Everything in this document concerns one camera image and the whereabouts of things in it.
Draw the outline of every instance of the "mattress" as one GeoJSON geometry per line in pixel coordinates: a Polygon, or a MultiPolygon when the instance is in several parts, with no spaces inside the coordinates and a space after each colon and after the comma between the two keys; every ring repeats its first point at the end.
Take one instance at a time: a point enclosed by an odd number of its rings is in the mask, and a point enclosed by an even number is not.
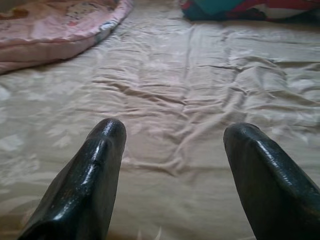
{"type": "Polygon", "coordinates": [[[136,0],[76,58],[0,76],[0,239],[14,240],[103,118],[127,142],[109,240],[253,240],[223,145],[257,125],[320,185],[320,30],[189,22],[136,0]]]}

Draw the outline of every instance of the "pink bedding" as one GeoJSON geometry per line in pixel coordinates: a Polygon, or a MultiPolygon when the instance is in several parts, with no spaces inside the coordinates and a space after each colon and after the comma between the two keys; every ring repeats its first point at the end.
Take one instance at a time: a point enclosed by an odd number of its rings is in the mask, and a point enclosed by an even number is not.
{"type": "Polygon", "coordinates": [[[133,0],[47,0],[0,13],[0,74],[68,59],[106,38],[133,0]]]}

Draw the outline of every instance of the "bed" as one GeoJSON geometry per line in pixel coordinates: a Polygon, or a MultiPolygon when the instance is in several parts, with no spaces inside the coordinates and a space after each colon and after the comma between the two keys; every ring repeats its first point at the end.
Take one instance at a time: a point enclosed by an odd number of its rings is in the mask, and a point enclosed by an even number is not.
{"type": "Polygon", "coordinates": [[[0,76],[0,239],[15,240],[48,185],[106,117],[126,126],[109,240],[254,240],[224,150],[257,125],[320,185],[320,31],[189,22],[136,0],[106,40],[0,76]]]}

